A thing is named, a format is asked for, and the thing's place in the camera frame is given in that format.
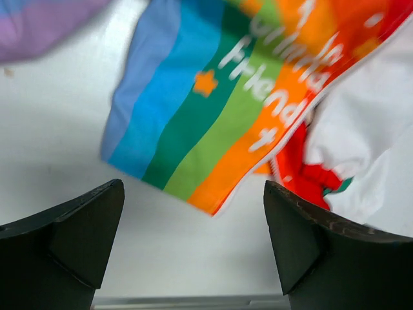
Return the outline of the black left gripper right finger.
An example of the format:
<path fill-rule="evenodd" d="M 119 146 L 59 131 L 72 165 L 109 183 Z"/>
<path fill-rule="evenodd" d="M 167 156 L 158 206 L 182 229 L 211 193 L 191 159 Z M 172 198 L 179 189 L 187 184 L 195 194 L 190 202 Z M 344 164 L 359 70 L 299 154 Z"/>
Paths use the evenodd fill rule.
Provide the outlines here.
<path fill-rule="evenodd" d="M 263 202 L 292 309 L 412 308 L 412 238 L 343 218 L 274 181 Z"/>

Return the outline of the red white rainbow jacket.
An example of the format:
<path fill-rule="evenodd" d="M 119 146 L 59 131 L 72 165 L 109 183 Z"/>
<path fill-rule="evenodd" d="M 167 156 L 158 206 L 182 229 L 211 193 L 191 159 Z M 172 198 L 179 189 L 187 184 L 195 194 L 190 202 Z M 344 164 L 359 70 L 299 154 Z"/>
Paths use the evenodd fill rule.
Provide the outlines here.
<path fill-rule="evenodd" d="M 253 173 L 365 223 L 412 124 L 411 1 L 136 1 L 98 72 L 1 83 L 1 177 L 73 187 L 94 154 L 214 216 Z M 103 56 L 105 48 L 121 53 Z"/>

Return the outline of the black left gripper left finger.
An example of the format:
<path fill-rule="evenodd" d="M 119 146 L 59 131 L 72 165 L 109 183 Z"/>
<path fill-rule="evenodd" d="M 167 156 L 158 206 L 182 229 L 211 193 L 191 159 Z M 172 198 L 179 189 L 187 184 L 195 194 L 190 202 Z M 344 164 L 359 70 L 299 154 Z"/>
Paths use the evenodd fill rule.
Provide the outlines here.
<path fill-rule="evenodd" d="M 125 200 L 111 180 L 1 226 L 1 309 L 90 309 Z"/>

